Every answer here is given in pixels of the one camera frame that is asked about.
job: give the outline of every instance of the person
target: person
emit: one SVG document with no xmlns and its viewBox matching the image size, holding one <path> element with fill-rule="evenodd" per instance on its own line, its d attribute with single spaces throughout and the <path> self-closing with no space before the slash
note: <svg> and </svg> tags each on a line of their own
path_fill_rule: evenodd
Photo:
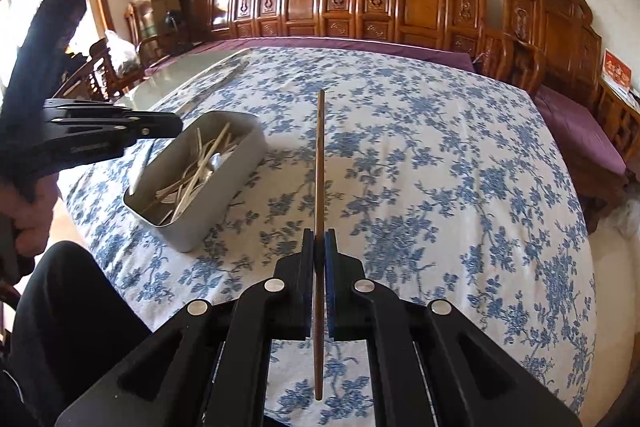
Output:
<svg viewBox="0 0 640 427">
<path fill-rule="evenodd" d="M 0 181 L 0 213 L 17 229 L 18 254 L 49 240 L 57 176 L 41 178 L 28 203 Z M 68 241 L 42 256 L 20 298 L 8 356 L 0 360 L 0 425 L 49 427 L 102 375 L 149 336 L 84 248 Z"/>
</svg>

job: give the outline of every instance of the table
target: table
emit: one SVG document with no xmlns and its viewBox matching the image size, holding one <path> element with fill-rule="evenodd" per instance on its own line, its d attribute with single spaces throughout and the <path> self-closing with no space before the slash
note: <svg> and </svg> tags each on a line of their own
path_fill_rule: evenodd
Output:
<svg viewBox="0 0 640 427">
<path fill-rule="evenodd" d="M 325 222 L 340 251 L 401 298 L 449 299 L 578 411 L 596 330 L 580 205 L 526 93 L 476 74 L 365 52 L 256 48 L 192 78 L 157 108 L 186 123 L 213 109 L 256 114 L 268 155 L 188 254 L 123 207 L 143 145 L 66 176 L 72 218 L 111 283 L 157 328 L 191 299 L 225 301 L 270 277 L 313 226 L 321 88 Z M 328 340 L 326 350 L 317 403 L 310 343 L 273 343 L 266 413 L 292 425 L 373 425 L 366 347 Z"/>
</svg>

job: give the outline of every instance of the red sign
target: red sign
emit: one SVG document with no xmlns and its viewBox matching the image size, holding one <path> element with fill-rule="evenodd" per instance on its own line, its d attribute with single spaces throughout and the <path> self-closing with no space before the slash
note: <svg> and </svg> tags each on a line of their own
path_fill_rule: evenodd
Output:
<svg viewBox="0 0 640 427">
<path fill-rule="evenodd" d="M 631 87 L 631 68 L 609 50 L 604 51 L 602 70 L 606 76 L 628 91 Z"/>
</svg>

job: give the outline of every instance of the plastic bag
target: plastic bag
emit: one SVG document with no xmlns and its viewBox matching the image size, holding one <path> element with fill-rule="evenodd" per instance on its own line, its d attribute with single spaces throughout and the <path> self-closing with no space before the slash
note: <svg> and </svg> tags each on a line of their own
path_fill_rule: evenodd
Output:
<svg viewBox="0 0 640 427">
<path fill-rule="evenodd" d="M 116 32 L 105 31 L 107 46 L 111 55 L 111 64 L 119 78 L 140 68 L 140 59 L 136 47 L 131 42 L 121 39 Z"/>
</svg>

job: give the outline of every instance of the black pants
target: black pants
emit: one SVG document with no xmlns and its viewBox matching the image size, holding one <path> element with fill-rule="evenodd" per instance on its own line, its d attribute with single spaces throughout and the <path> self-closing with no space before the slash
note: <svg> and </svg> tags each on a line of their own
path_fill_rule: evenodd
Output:
<svg viewBox="0 0 640 427">
<path fill-rule="evenodd" d="M 48 427 L 149 334 L 91 254 L 65 241 L 44 254 L 20 299 L 8 366 Z"/>
</svg>

